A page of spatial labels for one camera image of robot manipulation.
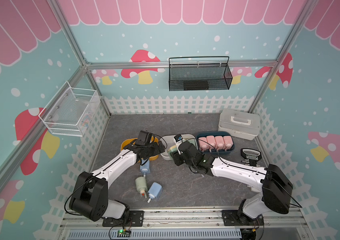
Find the pink pencil sharpener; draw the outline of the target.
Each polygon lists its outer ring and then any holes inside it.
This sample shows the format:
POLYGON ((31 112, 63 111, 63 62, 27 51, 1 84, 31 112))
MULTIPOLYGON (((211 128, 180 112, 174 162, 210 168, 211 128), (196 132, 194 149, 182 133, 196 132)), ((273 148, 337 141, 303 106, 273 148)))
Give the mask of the pink pencil sharpener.
POLYGON ((229 151, 233 146, 232 137, 231 136, 224 136, 223 141, 224 141, 224 150, 229 151))
POLYGON ((207 143, 211 152, 216 152, 216 140, 215 136, 207 136, 207 143))
POLYGON ((223 150, 225 148, 225 142, 223 136, 215 136, 215 148, 217 151, 223 150))
POLYGON ((199 150, 202 152, 206 152, 210 149, 210 146, 207 142, 206 137, 200 137, 198 138, 198 144, 199 144, 199 150))

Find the yellow plastic storage box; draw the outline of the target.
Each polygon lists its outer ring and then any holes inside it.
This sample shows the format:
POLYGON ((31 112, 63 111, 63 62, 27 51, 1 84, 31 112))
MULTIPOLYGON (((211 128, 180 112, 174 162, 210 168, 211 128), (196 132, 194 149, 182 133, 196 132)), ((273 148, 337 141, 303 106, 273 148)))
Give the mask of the yellow plastic storage box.
MULTIPOLYGON (((138 138, 131 138, 131 139, 127 139, 125 141, 123 141, 123 143, 121 144, 121 151, 124 149, 125 146, 129 145, 132 141, 137 140, 138 138)), ((152 137, 152 142, 158 142, 159 139, 157 137, 152 137)), ((154 161, 159 157, 159 155, 156 156, 152 156, 150 157, 150 161, 154 161)))

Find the green pencil sharpener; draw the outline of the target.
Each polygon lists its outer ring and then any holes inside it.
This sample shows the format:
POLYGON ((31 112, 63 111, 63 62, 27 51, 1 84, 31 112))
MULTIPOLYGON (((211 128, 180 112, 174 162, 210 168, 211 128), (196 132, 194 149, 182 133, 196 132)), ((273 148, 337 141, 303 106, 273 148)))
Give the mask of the green pencil sharpener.
POLYGON ((169 150, 167 151, 167 153, 170 159, 173 160, 174 155, 178 153, 177 146, 176 145, 171 146, 169 150))
POLYGON ((197 148, 197 143, 195 139, 187 139, 187 142, 189 142, 190 144, 194 145, 197 148))

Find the dark teal storage box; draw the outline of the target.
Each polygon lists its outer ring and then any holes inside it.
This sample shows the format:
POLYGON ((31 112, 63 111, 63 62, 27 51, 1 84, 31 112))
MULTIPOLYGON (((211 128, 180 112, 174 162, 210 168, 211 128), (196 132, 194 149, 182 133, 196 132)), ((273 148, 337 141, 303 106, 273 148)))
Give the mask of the dark teal storage box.
POLYGON ((196 136, 196 139, 198 140, 199 138, 206 138, 207 136, 214 136, 214 137, 218 137, 218 136, 221 136, 223 138, 227 137, 228 140, 231 140, 232 141, 232 146, 231 148, 229 148, 228 150, 206 150, 206 151, 203 151, 203 153, 206 153, 206 154, 211 154, 211 155, 220 155, 220 156, 227 156, 229 154, 231 154, 234 150, 235 150, 235 143, 233 142, 233 137, 228 133, 228 132, 225 132, 225 131, 209 131, 209 132, 201 132, 201 133, 198 133, 197 136, 196 136))

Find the white plastic storage box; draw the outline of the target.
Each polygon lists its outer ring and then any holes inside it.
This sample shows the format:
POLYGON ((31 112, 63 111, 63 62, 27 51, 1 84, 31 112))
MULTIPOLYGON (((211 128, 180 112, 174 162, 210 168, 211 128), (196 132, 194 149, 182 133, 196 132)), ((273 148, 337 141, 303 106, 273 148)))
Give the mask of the white plastic storage box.
MULTIPOLYGON (((185 141, 188 141, 192 143, 195 147, 197 147, 197 142, 195 140, 195 136, 191 134, 181 134, 182 138, 185 141)), ((175 135, 169 135, 169 136, 164 136, 161 141, 165 146, 167 146, 165 152, 161 153, 161 156, 164 160, 170 161, 172 160, 172 157, 169 155, 168 151, 170 150, 171 147, 175 146, 175 141, 174 141, 175 135)))

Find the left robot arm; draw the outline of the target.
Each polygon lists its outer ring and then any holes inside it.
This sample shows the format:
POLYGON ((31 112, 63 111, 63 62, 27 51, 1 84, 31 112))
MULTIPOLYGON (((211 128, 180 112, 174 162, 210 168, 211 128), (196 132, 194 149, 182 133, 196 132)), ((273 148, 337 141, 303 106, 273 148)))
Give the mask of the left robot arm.
POLYGON ((83 216, 93 222, 99 219, 126 222, 130 215, 129 206, 109 199, 110 186, 125 170, 136 163, 147 163, 151 157, 165 152, 165 149, 159 136, 140 131, 138 138, 128 143, 107 164, 78 176, 73 193, 64 204, 65 211, 72 210, 75 216, 83 216))

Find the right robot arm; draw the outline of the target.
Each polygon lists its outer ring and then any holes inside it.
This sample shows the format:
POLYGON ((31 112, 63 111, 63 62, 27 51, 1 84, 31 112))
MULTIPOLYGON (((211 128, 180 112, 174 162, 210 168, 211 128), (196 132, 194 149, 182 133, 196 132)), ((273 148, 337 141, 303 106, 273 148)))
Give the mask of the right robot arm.
POLYGON ((293 186, 278 166, 246 166, 204 154, 187 141, 178 141, 175 145, 177 153, 173 159, 178 166, 187 164, 194 173, 241 182, 256 193, 254 197, 241 202, 239 216, 256 219, 268 212, 282 215, 289 213, 293 186))

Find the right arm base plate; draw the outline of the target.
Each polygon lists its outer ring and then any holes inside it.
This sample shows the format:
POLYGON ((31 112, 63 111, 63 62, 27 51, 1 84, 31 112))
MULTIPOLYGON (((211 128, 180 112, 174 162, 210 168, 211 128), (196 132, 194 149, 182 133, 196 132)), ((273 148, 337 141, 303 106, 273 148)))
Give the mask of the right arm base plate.
POLYGON ((264 225, 262 216, 252 219, 239 210, 222 210, 221 216, 225 226, 250 226, 258 228, 264 225))

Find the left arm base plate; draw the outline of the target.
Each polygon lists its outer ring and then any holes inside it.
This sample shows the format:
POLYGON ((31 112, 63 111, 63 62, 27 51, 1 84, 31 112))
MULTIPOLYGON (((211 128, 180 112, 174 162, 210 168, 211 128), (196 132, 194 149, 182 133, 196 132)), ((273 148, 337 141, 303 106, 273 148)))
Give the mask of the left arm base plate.
POLYGON ((119 219, 104 218, 103 227, 123 226, 123 227, 142 227, 144 220, 144 211, 126 210, 119 219))

